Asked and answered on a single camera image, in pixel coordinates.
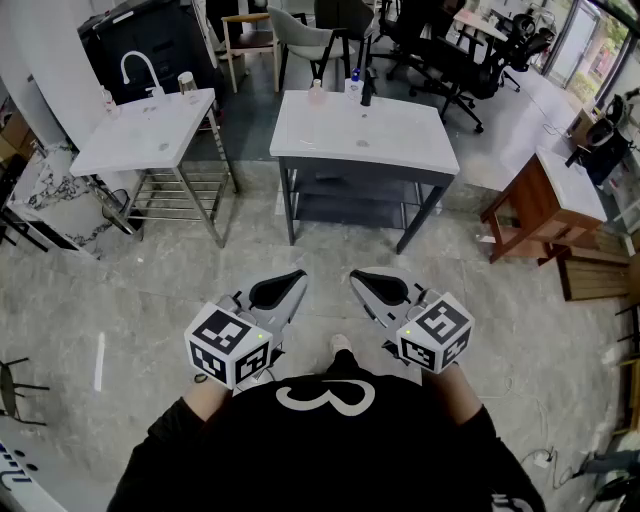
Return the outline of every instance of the hand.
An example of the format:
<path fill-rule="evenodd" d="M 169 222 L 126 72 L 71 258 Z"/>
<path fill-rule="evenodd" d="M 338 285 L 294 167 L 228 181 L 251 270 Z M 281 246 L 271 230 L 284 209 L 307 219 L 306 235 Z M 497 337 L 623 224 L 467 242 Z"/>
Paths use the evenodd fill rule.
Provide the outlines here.
<path fill-rule="evenodd" d="M 207 421 L 231 397 L 231 390 L 213 379 L 196 383 L 184 395 L 184 401 L 203 421 Z"/>

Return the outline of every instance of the black t-shirt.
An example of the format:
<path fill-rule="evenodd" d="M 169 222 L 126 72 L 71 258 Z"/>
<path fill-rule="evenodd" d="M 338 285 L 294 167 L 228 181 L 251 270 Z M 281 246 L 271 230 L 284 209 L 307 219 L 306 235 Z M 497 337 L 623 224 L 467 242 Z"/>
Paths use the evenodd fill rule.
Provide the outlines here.
<path fill-rule="evenodd" d="M 181 399 L 132 454 L 109 512 L 544 504 L 482 410 L 462 426 L 428 388 L 365 370 L 241 393 L 205 424 Z"/>

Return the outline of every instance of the white faucet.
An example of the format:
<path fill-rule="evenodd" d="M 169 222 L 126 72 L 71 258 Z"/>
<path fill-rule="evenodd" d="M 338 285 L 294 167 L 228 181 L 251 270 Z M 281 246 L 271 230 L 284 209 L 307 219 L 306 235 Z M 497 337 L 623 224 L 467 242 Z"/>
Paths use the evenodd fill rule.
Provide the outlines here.
<path fill-rule="evenodd" d="M 153 70 L 153 64 L 151 64 L 151 61 L 147 58 L 147 56 L 144 53 L 132 51 L 132 52 L 125 53 L 124 56 L 122 57 L 122 60 L 120 61 L 120 70 L 122 71 L 122 78 L 124 80 L 125 85 L 131 82 L 131 80 L 129 80 L 129 77 L 127 76 L 126 69 L 124 69 L 124 61 L 127 59 L 129 55 L 136 55 L 140 57 L 143 61 L 145 61 L 147 66 L 149 66 L 149 71 L 151 71 L 151 76 L 153 77 L 153 83 L 156 84 L 156 86 L 148 88 L 146 90 L 147 91 L 151 90 L 152 96 L 164 96 L 164 89 L 160 85 L 160 82 L 158 82 L 158 77 L 156 76 L 156 72 Z"/>

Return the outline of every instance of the metal stand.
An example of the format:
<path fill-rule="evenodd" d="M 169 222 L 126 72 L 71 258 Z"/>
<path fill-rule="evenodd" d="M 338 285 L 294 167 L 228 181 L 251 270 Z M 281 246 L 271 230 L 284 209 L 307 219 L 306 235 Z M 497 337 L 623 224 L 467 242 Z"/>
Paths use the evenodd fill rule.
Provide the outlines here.
<path fill-rule="evenodd" d="M 115 201 L 111 198 L 111 196 L 102 190 L 100 186 L 96 183 L 96 180 L 93 176 L 83 176 L 84 182 L 87 184 L 89 191 L 93 194 L 93 196 L 98 200 L 98 202 L 104 206 L 109 213 L 113 216 L 114 219 L 118 221 L 118 223 L 125 228 L 129 234 L 133 235 L 133 237 L 137 241 L 142 240 L 142 231 L 135 230 L 131 224 L 127 222 L 127 219 L 120 213 L 120 207 L 115 203 Z"/>
<path fill-rule="evenodd" d="M 147 169 L 144 171 L 144 176 L 123 213 L 120 213 L 121 205 L 118 207 L 110 195 L 100 189 L 92 178 L 87 179 L 85 177 L 89 189 L 98 201 L 137 240 L 142 239 L 142 233 L 131 227 L 126 219 L 202 221 L 216 245 L 221 249 L 224 247 L 224 241 L 215 227 L 215 219 L 218 215 L 220 201 L 224 196 L 227 183 L 231 181 L 235 194 L 240 189 L 233 169 L 227 160 L 220 132 L 215 122 L 215 116 L 211 109 L 207 112 L 207 119 L 211 124 L 211 132 L 220 155 L 222 171 L 187 172 L 180 166 L 170 170 L 160 170 L 159 172 Z M 204 179 L 191 179 L 195 176 L 204 176 Z"/>

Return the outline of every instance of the gray chair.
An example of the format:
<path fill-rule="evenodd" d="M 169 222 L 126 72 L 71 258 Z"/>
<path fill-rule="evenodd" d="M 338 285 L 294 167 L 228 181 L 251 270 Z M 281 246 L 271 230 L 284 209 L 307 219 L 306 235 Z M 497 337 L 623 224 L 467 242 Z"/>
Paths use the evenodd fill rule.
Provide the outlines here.
<path fill-rule="evenodd" d="M 276 7 L 268 6 L 271 23 L 277 39 L 282 43 L 282 64 L 280 66 L 280 89 L 284 83 L 289 51 L 298 57 L 306 59 L 311 64 L 314 79 L 322 80 L 327 62 L 332 59 L 344 59 L 345 55 L 355 53 L 346 43 L 340 44 L 336 37 L 339 30 L 325 30 L 308 27 L 295 19 L 291 14 Z"/>
<path fill-rule="evenodd" d="M 358 68 L 362 68 L 362 54 L 365 41 L 373 34 L 374 12 L 362 0 L 315 0 L 314 12 L 316 27 L 326 29 L 343 29 L 343 40 L 360 41 L 358 52 Z M 349 69 L 349 57 L 345 59 Z"/>

